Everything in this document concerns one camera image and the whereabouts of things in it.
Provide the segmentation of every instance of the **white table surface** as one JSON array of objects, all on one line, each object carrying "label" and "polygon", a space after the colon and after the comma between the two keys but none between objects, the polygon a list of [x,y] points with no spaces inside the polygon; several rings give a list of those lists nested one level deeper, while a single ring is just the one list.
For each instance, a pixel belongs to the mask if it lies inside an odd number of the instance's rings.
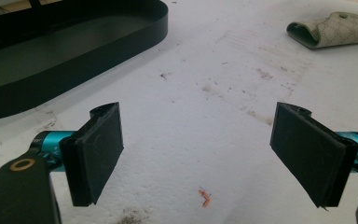
[{"label": "white table surface", "polygon": [[[73,207],[65,174],[51,175],[64,224],[117,224],[125,216],[139,223],[354,224],[358,175],[338,208],[317,209],[269,139],[278,101],[311,110],[334,131],[358,131],[358,45],[309,50],[285,32],[291,21],[358,14],[358,4],[165,3],[169,34],[160,44],[0,119],[0,166],[38,133],[77,130],[92,108],[120,102],[125,148],[97,205]],[[212,194],[207,208],[200,187]]]}]

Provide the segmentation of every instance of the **crumpled cloth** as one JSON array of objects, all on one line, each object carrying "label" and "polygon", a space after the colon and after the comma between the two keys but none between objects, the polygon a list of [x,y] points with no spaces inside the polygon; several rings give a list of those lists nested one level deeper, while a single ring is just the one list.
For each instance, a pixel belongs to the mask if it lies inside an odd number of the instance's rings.
[{"label": "crumpled cloth", "polygon": [[358,15],[333,12],[324,20],[295,21],[287,33],[309,49],[358,43]]}]

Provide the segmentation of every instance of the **black bracket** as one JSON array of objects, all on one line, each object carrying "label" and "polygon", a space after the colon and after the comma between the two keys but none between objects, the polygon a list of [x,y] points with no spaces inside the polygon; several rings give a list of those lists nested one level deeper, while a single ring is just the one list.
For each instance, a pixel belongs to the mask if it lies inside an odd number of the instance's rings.
[{"label": "black bracket", "polygon": [[296,105],[277,103],[270,145],[317,207],[338,206],[358,172],[358,133],[335,133]]},{"label": "black bracket", "polygon": [[49,172],[65,169],[74,206],[97,203],[123,150],[118,103],[90,111],[77,132],[43,132],[0,168],[0,223],[61,223]]}]

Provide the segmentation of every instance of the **stain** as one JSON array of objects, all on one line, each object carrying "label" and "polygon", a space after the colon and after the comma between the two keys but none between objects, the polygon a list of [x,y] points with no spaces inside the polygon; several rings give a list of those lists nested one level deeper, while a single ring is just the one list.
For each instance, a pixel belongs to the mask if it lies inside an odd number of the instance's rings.
[{"label": "stain", "polygon": [[159,75],[160,77],[164,78],[165,80],[167,80],[167,76],[169,76],[171,73],[162,73],[161,75]]},{"label": "stain", "polygon": [[228,36],[228,32],[226,32],[224,35],[222,35],[221,37],[219,37],[214,43],[218,44],[220,43],[222,40],[226,39]]},{"label": "stain", "polygon": [[286,82],[286,84],[282,84],[281,86],[284,87],[284,88],[286,88],[287,90],[289,90],[289,95],[288,95],[288,97],[290,97],[290,96],[292,96],[293,92],[295,91],[295,86],[296,86],[296,84],[295,84],[295,83]]},{"label": "stain", "polygon": [[298,49],[292,49],[287,46],[265,46],[259,47],[263,51],[256,52],[263,61],[268,61],[268,65],[282,69],[286,75],[295,80],[301,82],[303,76],[312,68],[315,56],[304,55]]},{"label": "stain", "polygon": [[211,91],[211,87],[210,86],[204,86],[204,87],[202,87],[202,90],[203,91]]},{"label": "stain", "polygon": [[147,210],[137,210],[132,208],[123,209],[123,217],[115,224],[145,224],[149,223],[149,213]]},{"label": "stain", "polygon": [[39,128],[39,129],[37,129],[36,131],[37,131],[38,133],[41,133],[41,132],[43,132],[43,131],[56,130],[56,128],[55,128],[56,123],[57,123],[57,119],[54,118],[54,120],[52,120],[51,122],[49,122],[49,123],[46,124],[46,125],[43,125],[42,128]]},{"label": "stain", "polygon": [[240,111],[245,111],[248,108],[248,106],[242,106],[240,107]]},{"label": "stain", "polygon": [[273,118],[268,118],[266,116],[259,115],[259,114],[255,113],[254,110],[248,110],[247,113],[248,113],[248,115],[254,117],[258,121],[266,123],[268,126],[271,126],[272,123],[274,122]]},{"label": "stain", "polygon": [[260,68],[257,69],[257,72],[261,75],[261,78],[264,80],[272,80],[273,76],[270,75],[268,72],[261,70]]},{"label": "stain", "polygon": [[211,195],[212,194],[208,194],[205,189],[200,188],[199,189],[199,194],[205,199],[205,202],[202,204],[202,207],[206,208],[208,207],[209,203],[211,202]]}]

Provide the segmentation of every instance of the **dirt mark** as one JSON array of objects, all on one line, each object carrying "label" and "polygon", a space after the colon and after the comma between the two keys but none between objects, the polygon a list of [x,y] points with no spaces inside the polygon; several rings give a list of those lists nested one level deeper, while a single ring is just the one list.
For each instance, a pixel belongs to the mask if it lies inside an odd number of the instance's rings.
[{"label": "dirt mark", "polygon": [[287,97],[291,97],[293,95],[293,92],[295,91],[296,84],[286,82],[286,84],[282,84],[281,86],[289,91],[289,95]]},{"label": "dirt mark", "polygon": [[248,115],[254,117],[255,119],[257,119],[260,122],[266,123],[268,126],[271,126],[274,122],[273,118],[259,115],[259,114],[255,113],[254,110],[248,110]]},{"label": "dirt mark", "polygon": [[162,73],[161,75],[159,75],[160,77],[164,78],[165,80],[167,80],[167,76],[169,76],[171,73]]},{"label": "dirt mark", "polygon": [[264,80],[272,80],[273,78],[272,75],[270,75],[268,72],[261,70],[260,68],[257,69],[257,72],[261,75],[261,78],[263,78]]},{"label": "dirt mark", "polygon": [[147,210],[136,210],[132,208],[123,209],[123,217],[115,224],[146,224],[149,223],[149,212]]},{"label": "dirt mark", "polygon": [[211,87],[210,86],[204,86],[204,87],[202,87],[202,90],[203,91],[206,91],[206,92],[208,92],[208,91],[211,91]]},{"label": "dirt mark", "polygon": [[53,130],[61,130],[62,126],[57,122],[57,118],[53,117],[52,120],[43,125],[43,127],[36,129],[37,133],[41,133],[43,131],[53,131]]}]

